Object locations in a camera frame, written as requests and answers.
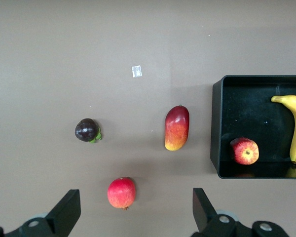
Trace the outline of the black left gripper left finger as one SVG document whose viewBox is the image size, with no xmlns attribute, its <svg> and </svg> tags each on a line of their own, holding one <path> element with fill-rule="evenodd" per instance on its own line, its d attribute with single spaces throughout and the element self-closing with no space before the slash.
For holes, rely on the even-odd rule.
<svg viewBox="0 0 296 237">
<path fill-rule="evenodd" d="M 18 234 L 21 237 L 67 237 L 80 215 L 80 192 L 69 190 L 44 218 L 25 222 Z"/>
</svg>

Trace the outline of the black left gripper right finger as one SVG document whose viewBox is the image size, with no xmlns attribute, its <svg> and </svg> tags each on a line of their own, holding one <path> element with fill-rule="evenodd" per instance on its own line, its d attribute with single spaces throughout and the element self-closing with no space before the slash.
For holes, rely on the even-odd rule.
<svg viewBox="0 0 296 237">
<path fill-rule="evenodd" d="M 214 209 L 205 191 L 194 188 L 192 212 L 198 231 L 193 237 L 236 237 L 238 218 L 230 211 Z"/>
</svg>

